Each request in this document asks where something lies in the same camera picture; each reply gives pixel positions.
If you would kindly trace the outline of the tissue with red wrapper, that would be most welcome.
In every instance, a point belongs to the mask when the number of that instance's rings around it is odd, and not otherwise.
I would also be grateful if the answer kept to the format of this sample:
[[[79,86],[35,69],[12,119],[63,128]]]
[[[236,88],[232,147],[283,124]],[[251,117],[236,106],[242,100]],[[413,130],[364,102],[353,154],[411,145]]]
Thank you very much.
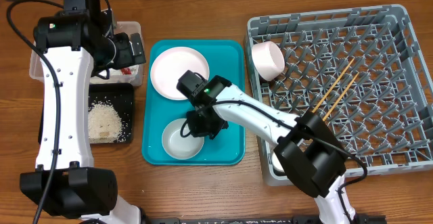
[[[110,77],[106,79],[106,71],[100,72],[102,79],[94,76],[91,77],[91,84],[104,84],[104,83],[130,83],[132,86],[140,86],[142,82],[142,65],[134,65],[128,68],[122,68],[120,70],[115,70],[113,68],[109,69]]]

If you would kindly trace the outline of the grey bowl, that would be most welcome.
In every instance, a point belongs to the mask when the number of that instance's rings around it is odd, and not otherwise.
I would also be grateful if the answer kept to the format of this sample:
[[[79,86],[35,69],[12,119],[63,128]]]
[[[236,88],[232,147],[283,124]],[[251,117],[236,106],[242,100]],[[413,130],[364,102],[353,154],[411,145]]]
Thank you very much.
[[[172,158],[177,160],[187,160],[197,155],[204,145],[203,137],[193,137],[191,135],[182,137],[181,133],[188,133],[189,128],[183,124],[185,118],[179,118],[170,122],[162,134],[162,147]]]

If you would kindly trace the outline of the large pink plate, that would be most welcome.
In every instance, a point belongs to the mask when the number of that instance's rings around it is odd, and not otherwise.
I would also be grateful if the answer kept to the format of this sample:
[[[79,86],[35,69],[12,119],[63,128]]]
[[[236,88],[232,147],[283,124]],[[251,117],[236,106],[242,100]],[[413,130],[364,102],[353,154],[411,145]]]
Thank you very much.
[[[154,89],[171,100],[187,99],[177,89],[180,77],[187,71],[197,72],[209,79],[210,69],[206,58],[189,47],[173,47],[162,52],[153,62],[150,78]]]

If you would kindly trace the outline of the rice pile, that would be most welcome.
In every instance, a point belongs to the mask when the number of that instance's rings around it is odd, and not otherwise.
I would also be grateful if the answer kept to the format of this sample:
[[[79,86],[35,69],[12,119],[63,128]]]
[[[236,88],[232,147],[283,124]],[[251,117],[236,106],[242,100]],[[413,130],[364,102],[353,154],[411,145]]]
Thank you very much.
[[[90,143],[124,143],[127,123],[119,116],[112,104],[97,102],[91,104],[88,112]]]

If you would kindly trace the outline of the white cup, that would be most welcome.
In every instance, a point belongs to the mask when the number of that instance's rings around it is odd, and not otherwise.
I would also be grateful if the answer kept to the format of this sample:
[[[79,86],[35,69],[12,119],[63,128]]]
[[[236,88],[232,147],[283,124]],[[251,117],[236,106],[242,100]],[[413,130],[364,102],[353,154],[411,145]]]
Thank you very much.
[[[272,153],[271,155],[271,164],[273,166],[273,170],[278,173],[278,174],[284,174],[284,169],[280,163],[280,161],[278,160],[275,152]]]

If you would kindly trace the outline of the wooden chopstick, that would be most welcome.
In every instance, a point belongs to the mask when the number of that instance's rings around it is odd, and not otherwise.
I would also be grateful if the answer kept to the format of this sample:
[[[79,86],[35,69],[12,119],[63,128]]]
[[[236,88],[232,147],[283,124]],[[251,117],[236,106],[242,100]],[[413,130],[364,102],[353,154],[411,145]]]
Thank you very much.
[[[341,80],[341,78],[343,77],[343,75],[346,73],[346,71],[350,68],[351,64],[354,62],[355,58],[353,58],[348,65],[346,66],[346,68],[342,71],[342,73],[339,75],[339,77],[334,81],[334,83],[332,84],[332,86],[327,90],[327,92],[325,93],[325,95],[320,99],[319,103],[313,108],[312,112],[316,112],[319,107],[321,106],[321,104],[325,101],[325,99],[328,97],[328,95],[332,92],[332,90],[334,89],[334,87],[338,84],[338,82]]]
[[[348,90],[350,89],[350,87],[352,86],[352,84],[356,81],[357,77],[359,76],[360,72],[356,73],[352,80],[347,84],[346,88],[343,90],[342,94],[339,96],[339,98],[335,101],[335,103],[333,104],[333,106],[329,109],[329,111],[326,113],[326,115],[322,118],[322,120],[325,122],[327,120],[327,118],[331,115],[331,113],[334,111],[334,109],[336,108],[336,106],[340,103],[340,101],[342,100],[342,98],[344,97],[344,95],[348,92]]]

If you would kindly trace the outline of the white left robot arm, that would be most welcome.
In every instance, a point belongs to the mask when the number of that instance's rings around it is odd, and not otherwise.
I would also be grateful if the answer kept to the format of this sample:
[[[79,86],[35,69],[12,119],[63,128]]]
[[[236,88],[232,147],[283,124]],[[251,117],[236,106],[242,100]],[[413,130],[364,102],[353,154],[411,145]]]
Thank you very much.
[[[91,77],[145,62],[140,35],[115,33],[101,1],[64,0],[28,41],[43,63],[43,127],[35,169],[20,175],[20,190],[52,216],[145,223],[143,210],[119,196],[114,172],[95,167],[89,143]]]

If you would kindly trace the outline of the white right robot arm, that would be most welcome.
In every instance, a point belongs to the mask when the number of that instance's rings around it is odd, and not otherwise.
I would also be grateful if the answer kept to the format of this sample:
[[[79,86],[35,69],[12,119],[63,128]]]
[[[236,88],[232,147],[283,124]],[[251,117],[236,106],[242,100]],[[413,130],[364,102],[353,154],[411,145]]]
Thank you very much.
[[[276,110],[246,95],[229,80],[186,71],[177,89],[189,100],[182,137],[214,139],[229,123],[240,125],[273,144],[286,177],[312,197],[322,223],[353,223],[356,212],[345,192],[345,162],[350,154],[342,147],[320,115],[302,116]]]

